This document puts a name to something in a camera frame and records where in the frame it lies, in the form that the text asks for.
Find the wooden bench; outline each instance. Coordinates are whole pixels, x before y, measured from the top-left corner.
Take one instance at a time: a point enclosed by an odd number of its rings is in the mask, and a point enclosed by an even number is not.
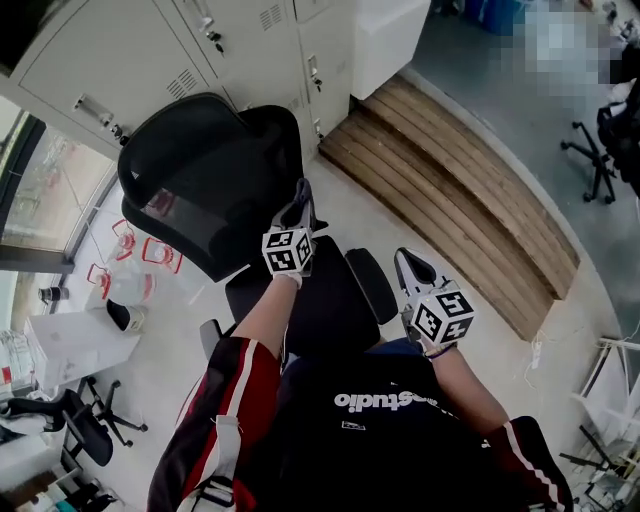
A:
[[[564,298],[578,256],[544,207],[451,114],[392,78],[320,152],[438,249],[520,337]]]

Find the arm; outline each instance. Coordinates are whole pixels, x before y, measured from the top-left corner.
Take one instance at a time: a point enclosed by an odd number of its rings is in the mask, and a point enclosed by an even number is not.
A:
[[[432,363],[438,383],[460,419],[489,442],[504,478],[505,498],[514,510],[545,504],[546,510],[571,511],[571,491],[536,420],[525,416],[510,421],[457,348]]]
[[[486,436],[509,421],[505,410],[478,380],[457,348],[447,350],[432,363],[442,391],[472,430]]]
[[[218,342],[205,374],[183,405],[177,428],[160,459],[149,489],[148,510],[178,510],[218,469],[218,416],[238,420],[238,466],[265,437],[275,415],[280,385],[278,358],[297,290],[295,279],[275,277],[233,337]],[[236,484],[241,485],[234,479],[234,492]]]
[[[258,340],[278,359],[297,292],[298,284],[293,278],[274,276],[264,295],[233,331],[233,336]]]

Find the blue container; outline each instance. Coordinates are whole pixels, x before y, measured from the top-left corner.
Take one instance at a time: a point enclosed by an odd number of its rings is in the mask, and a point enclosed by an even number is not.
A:
[[[488,0],[466,0],[466,2],[464,3],[465,18],[477,23],[481,23],[482,5],[487,1]]]
[[[482,26],[492,34],[512,36],[513,27],[524,23],[527,4],[524,0],[487,0]]]

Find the locker vent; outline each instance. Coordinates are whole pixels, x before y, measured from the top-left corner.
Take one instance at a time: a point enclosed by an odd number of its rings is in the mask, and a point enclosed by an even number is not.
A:
[[[300,100],[298,98],[294,98],[293,101],[287,105],[287,108],[289,109],[289,112],[295,113],[299,106]]]
[[[273,20],[273,24],[282,21],[282,12],[280,11],[280,6],[278,4],[274,5],[271,9],[271,19]]]
[[[197,84],[198,81],[191,74],[191,71],[185,69],[178,75],[178,78],[171,81],[167,86],[167,91],[169,91],[171,96],[179,100],[184,98]]]
[[[282,10],[280,9],[280,5],[278,4],[260,13],[260,23],[262,24],[262,29],[265,32],[273,27],[276,23],[280,23],[281,21]]]

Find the black cup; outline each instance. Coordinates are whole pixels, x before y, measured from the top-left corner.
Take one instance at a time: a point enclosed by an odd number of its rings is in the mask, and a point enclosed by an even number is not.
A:
[[[38,290],[38,298],[45,304],[50,302],[58,302],[69,298],[69,290],[61,286],[52,286],[50,288],[40,288]]]

